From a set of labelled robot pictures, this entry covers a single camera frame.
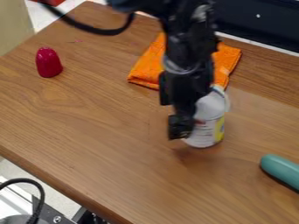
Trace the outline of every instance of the white bottle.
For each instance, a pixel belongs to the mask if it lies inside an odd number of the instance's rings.
[[[213,86],[212,92],[199,99],[196,107],[194,130],[190,137],[183,141],[196,148],[213,146],[224,137],[224,115],[230,108],[230,102],[223,87]]]

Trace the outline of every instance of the teal marker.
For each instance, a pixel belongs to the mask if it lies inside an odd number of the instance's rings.
[[[261,169],[299,191],[299,165],[276,155],[261,159]]]

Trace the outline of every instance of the table surface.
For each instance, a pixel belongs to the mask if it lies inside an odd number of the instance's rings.
[[[71,14],[97,27],[124,20],[95,3]],[[117,37],[58,21],[2,57],[0,155],[113,223],[297,223],[298,195],[259,162],[299,162],[299,59],[225,39],[243,52],[226,138],[194,150],[167,140],[171,108],[158,93],[126,82],[159,31],[142,16]],[[38,77],[41,46],[59,53],[60,76]]]

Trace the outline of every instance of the floor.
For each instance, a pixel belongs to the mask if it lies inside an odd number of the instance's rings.
[[[40,4],[25,0],[26,5],[28,7],[28,11],[31,17],[31,21],[33,23],[35,32],[40,32],[42,29],[46,28],[49,24],[54,22],[57,18],[50,14],[48,11],[46,11]],[[66,0],[63,4],[60,5],[60,9],[63,10],[64,12],[68,12],[78,6],[79,4],[82,4],[85,2],[85,0]],[[104,0],[94,0],[96,3],[104,3]],[[275,51],[299,56],[299,53],[295,52],[290,52],[286,51],[277,47],[272,47],[270,45],[263,45],[261,43],[253,42],[247,39],[243,38],[236,38],[231,35],[226,35],[224,33],[218,33],[218,35],[230,38],[230,39],[237,39],[242,42],[246,42],[249,44],[257,45],[257,46],[262,46],[266,48],[273,49]],[[0,161],[0,176],[3,175],[7,179],[13,179],[13,178],[33,178],[30,174],[27,172],[21,170],[20,168],[16,167],[14,164],[10,163],[7,160]],[[35,190],[34,187],[31,186],[26,186],[22,185],[22,188],[26,190],[28,193],[34,193]],[[80,206],[67,197],[63,196],[59,192],[56,192],[53,190],[51,187],[47,186],[44,184],[44,188],[46,191],[46,202],[59,210],[61,213],[63,213],[66,217],[72,218],[73,215],[78,211]]]

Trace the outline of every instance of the bottle label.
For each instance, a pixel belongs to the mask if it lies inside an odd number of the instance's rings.
[[[224,116],[211,121],[197,121],[191,136],[184,141],[198,148],[213,146],[224,137],[224,121]]]

